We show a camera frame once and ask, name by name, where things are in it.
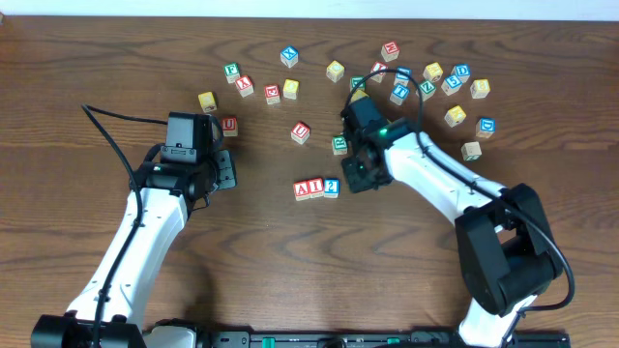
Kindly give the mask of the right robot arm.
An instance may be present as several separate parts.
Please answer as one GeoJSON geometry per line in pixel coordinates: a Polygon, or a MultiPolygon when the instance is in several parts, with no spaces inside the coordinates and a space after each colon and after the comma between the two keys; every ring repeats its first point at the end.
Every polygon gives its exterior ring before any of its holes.
{"type": "Polygon", "coordinates": [[[341,112],[352,147],[341,162],[354,193],[398,181],[455,228],[460,271],[472,302],[454,331],[412,332],[409,347],[567,347],[565,333],[517,333],[534,301],[568,271],[538,194],[506,188],[467,169],[406,119],[389,122],[363,97],[341,112]]]}

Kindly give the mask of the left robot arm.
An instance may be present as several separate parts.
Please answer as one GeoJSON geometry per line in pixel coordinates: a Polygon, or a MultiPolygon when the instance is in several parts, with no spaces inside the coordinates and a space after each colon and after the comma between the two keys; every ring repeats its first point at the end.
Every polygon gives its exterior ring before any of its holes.
{"type": "Polygon", "coordinates": [[[98,269],[62,315],[43,315],[33,347],[207,347],[195,324],[164,320],[143,329],[146,306],[171,244],[196,202],[236,186],[236,171],[222,148],[221,123],[210,114],[172,112],[163,143],[143,162],[125,168],[130,193],[122,222],[98,269]]]}

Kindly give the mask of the blue 2 block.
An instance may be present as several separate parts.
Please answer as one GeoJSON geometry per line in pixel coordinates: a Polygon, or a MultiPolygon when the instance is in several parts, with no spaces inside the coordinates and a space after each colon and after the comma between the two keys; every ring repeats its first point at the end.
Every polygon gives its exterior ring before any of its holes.
{"type": "Polygon", "coordinates": [[[324,180],[324,197],[338,198],[339,197],[339,179],[324,180]]]}

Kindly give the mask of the red A block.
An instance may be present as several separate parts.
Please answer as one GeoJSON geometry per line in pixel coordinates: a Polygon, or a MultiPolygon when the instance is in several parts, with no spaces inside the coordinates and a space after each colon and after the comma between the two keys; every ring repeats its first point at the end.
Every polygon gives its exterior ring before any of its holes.
{"type": "Polygon", "coordinates": [[[307,181],[299,181],[293,184],[294,196],[297,201],[310,199],[309,183],[307,181]]]}

